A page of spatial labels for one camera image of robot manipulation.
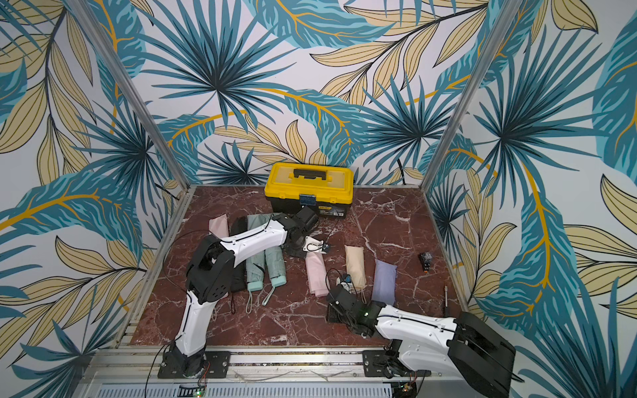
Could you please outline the mint sleeved umbrella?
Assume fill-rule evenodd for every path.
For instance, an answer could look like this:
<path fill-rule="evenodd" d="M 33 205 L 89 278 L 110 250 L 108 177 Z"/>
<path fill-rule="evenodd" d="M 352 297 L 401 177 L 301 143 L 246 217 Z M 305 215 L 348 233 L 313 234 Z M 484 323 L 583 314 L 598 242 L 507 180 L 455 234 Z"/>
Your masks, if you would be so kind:
<path fill-rule="evenodd" d="M 263 254 L 254 255 L 247 259 L 247 290 L 249 292 L 256 292 L 263 289 L 265 269 L 265 256 Z"/>
<path fill-rule="evenodd" d="M 265 250 L 265 264 L 273 288 L 287 283 L 285 260 L 280 246 Z"/>

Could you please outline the pink sleeved umbrella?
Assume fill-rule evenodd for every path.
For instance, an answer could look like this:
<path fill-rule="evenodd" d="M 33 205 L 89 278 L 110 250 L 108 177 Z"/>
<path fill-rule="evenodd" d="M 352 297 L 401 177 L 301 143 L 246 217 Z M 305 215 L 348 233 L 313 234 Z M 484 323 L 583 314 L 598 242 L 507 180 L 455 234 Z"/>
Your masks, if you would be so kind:
<path fill-rule="evenodd" d="M 317 298 L 328 294 L 327 271 L 320 252 L 308 252 L 305 258 L 310 293 Z"/>

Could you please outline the black sleeved umbrella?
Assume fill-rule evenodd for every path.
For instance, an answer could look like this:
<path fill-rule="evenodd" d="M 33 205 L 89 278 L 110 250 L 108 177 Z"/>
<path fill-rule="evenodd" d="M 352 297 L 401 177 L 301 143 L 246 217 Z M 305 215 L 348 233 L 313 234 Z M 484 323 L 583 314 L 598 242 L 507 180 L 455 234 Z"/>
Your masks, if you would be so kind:
<path fill-rule="evenodd" d="M 247 290 L 247 267 L 246 262 L 242 261 L 232 271 L 230 291 L 234 294 L 245 290 Z"/>

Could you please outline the pink umbrella sleeve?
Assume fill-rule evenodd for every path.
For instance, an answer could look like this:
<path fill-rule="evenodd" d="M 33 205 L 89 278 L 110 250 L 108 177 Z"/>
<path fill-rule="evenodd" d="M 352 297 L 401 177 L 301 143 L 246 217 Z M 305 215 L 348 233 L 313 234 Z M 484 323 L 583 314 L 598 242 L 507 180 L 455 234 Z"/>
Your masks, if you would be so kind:
<path fill-rule="evenodd" d="M 222 239 L 230 236 L 227 215 L 223 214 L 215 217 L 208 222 L 208 231 L 216 237 Z"/>

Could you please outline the mint umbrella sleeve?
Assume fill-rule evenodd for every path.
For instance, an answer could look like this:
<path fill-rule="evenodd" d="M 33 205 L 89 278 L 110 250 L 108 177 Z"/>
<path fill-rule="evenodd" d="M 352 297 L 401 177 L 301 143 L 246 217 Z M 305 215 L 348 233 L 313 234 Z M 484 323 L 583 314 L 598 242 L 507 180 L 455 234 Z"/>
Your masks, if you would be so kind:
<path fill-rule="evenodd" d="M 266 225 L 270 222 L 271 215 L 267 214 L 255 214 L 247 216 L 247 228 L 250 235 L 254 235 L 264 230 Z"/>

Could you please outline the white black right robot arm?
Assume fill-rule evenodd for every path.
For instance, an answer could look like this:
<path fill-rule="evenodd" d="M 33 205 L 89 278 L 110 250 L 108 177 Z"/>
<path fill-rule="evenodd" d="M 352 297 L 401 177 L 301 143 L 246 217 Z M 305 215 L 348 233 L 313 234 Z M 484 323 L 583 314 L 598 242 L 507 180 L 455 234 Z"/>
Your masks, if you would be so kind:
<path fill-rule="evenodd" d="M 516 348 L 472 313 L 457 318 L 427 317 L 378 301 L 364 303 L 342 285 L 327 303 L 336 319 L 364 338 L 388 340 L 382 349 L 363 351 L 367 377 L 408 377 L 411 388 L 428 376 L 463 380 L 485 397 L 507 397 L 513 382 Z"/>

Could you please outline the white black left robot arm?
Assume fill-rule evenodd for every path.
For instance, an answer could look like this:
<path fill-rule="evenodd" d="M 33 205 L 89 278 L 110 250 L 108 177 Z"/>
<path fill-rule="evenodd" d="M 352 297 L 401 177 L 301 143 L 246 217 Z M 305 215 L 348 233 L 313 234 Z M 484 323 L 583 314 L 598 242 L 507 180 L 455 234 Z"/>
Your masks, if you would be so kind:
<path fill-rule="evenodd" d="M 204 367 L 206 332 L 217 302 L 229 292 L 236 266 L 270 248 L 300 249 L 316 227 L 319 216 L 302 207 L 293 216 L 273 215 L 263 225 L 219 238 L 205 236 L 187 267 L 187 303 L 182 322 L 164 362 L 191 377 Z"/>

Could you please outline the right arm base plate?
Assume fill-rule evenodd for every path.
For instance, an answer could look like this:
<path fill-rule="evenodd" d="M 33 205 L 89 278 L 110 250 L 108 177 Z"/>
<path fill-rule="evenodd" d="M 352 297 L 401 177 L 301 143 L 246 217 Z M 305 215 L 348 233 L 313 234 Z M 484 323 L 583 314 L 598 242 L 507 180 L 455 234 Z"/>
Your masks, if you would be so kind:
<path fill-rule="evenodd" d="M 366 377 L 384 377 L 392 379 L 398 376 L 431 376 L 429 370 L 413 371 L 408 369 L 398 359 L 398 354 L 390 350 L 365 350 L 363 355 L 363 370 Z"/>

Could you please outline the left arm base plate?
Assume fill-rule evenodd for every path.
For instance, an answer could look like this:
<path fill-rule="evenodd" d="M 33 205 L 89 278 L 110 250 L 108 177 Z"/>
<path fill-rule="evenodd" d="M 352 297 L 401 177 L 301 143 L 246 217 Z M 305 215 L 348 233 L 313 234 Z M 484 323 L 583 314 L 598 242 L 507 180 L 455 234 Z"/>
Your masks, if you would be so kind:
<path fill-rule="evenodd" d="M 203 351 L 187 357 L 177 348 L 163 354 L 159 379 L 209 378 L 227 376 L 231 353 L 228 351 Z"/>

